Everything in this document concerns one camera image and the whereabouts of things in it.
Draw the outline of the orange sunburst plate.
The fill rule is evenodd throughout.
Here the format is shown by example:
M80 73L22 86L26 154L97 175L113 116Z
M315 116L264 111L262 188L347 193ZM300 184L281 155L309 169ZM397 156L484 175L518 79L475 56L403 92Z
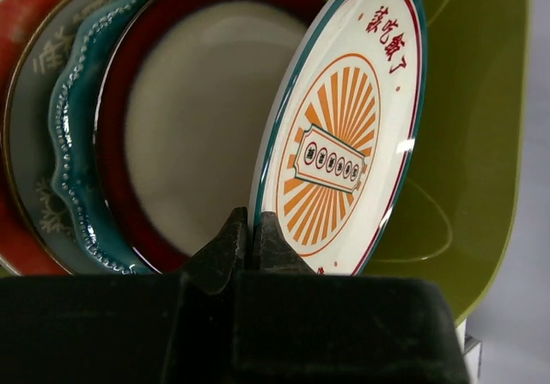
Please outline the orange sunburst plate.
M359 273L404 184L427 52L422 0L328 0L272 104L249 228L271 212L313 272Z

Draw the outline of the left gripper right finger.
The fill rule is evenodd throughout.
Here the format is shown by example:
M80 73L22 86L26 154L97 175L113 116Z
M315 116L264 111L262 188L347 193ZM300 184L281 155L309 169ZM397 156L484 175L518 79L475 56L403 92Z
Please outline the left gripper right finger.
M317 275L276 215L240 275L243 383L466 383L453 316L433 283Z

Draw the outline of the teal scalloped plate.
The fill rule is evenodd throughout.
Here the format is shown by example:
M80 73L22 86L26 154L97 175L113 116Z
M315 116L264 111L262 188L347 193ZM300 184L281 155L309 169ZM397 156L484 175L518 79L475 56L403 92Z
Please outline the teal scalloped plate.
M48 130L55 156L53 191L67 207L76 244L98 266L123 275L151 269L116 228L100 193L93 134L101 80L119 36L149 0L114 0L78 28L52 91Z

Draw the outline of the red and teal plate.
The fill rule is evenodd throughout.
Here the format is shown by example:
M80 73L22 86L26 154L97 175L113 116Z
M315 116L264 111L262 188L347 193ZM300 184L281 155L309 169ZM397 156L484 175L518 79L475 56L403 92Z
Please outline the red and teal plate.
M1 0L1 102L23 49L47 15L63 0ZM23 224L1 167L1 266L16 275L68 275L70 270L47 252Z

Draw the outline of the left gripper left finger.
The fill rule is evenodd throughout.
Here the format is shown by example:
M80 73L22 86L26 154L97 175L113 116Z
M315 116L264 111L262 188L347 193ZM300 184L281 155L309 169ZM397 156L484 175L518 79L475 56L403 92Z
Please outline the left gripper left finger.
M247 211L179 270L1 282L4 383L226 383Z

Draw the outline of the grey deer plate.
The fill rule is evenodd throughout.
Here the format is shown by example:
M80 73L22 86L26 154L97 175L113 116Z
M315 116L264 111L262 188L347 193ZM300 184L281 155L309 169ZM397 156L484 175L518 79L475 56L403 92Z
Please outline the grey deer plate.
M1 153L10 195L31 235L70 274L101 274L76 245L63 202L52 192L55 166L47 128L50 95L83 20L113 0L63 0L23 49L1 102Z

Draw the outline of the dark red rimmed plate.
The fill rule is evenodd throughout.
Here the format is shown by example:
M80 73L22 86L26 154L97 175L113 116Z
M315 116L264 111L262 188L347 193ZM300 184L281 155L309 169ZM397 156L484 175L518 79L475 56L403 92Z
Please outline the dark red rimmed plate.
M150 0L101 86L95 150L131 250L173 271L248 201L261 137L324 0Z

